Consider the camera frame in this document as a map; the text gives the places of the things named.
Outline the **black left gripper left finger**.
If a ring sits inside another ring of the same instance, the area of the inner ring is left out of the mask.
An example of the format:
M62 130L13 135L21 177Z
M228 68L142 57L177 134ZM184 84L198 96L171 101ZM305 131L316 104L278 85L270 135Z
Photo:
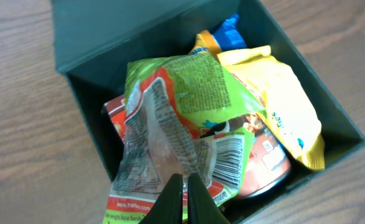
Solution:
M183 177L173 174L140 224L181 224L183 211Z

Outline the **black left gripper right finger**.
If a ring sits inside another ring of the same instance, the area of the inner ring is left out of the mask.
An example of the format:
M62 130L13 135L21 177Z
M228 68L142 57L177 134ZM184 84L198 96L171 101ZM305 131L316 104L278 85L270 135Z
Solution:
M188 224L230 224L197 173L188 178Z

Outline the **small red Pringles can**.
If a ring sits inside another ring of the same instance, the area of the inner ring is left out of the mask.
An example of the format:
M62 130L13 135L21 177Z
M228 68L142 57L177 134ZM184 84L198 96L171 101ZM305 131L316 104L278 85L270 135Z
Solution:
M245 114L218 123L204 130L204 135L227 133L239 128L254 134L243 185L236 196L243 199L258 196L275 187L290 172L291 164L284 147L258 114Z

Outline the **green candy bag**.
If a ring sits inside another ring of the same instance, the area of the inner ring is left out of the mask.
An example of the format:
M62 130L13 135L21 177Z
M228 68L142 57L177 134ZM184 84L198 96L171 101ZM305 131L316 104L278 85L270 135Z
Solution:
M105 223L140 222L174 174L198 174L216 205L238 194L254 135L212 127L265 108L217 60L200 54L130 62L124 97L124 152Z

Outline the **yellow snack packet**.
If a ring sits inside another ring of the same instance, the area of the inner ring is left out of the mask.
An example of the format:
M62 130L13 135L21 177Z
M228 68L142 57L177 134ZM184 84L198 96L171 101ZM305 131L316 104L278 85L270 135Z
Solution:
M292 68L272 56L268 45L221 52L219 63L264 104L261 118L294 159L325 169L325 142L314 106Z

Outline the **orange Lemond biscuit packet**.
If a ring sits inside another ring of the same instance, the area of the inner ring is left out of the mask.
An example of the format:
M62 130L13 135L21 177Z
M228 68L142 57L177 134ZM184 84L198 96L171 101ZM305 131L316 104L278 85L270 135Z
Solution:
M213 58L218 60L217 55L221 52L222 49L215 37L208 30L203 30L196 35L195 45L188 54L210 54Z

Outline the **blue cookie roll packet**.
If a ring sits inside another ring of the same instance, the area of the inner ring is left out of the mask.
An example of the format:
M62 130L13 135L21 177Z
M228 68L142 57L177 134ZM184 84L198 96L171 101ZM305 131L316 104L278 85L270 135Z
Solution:
M236 26L239 20L237 13L232 14L229 18L212 33L222 51L246 49L247 45L238 32Z

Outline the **dark green gift box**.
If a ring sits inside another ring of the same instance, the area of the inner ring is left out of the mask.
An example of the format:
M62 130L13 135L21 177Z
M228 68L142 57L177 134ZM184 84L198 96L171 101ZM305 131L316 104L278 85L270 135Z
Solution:
M52 12L56 68L70 83L111 188L124 143L103 105L124 95L128 63L189 55L198 33L212 34L234 13L247 49L270 46L272 56L289 65L300 81L321 122L325 169L365 144L363 133L260 1L53 1ZM216 205L230 223L246 221L325 170L308 169L285 147L284 152L291 169L275 187ZM183 178L182 223L188 223L188 178Z

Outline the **red Hello Panda snack box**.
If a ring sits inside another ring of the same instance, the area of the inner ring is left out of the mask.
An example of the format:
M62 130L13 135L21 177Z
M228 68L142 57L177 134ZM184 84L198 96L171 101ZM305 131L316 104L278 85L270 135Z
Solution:
M126 112L125 112L125 97L124 95L120 95L108 102L106 102L103 105L104 112L109 116L111 123L113 124L113 127L115 128L118 136L122 140L122 142L125 141L125 118L126 118Z

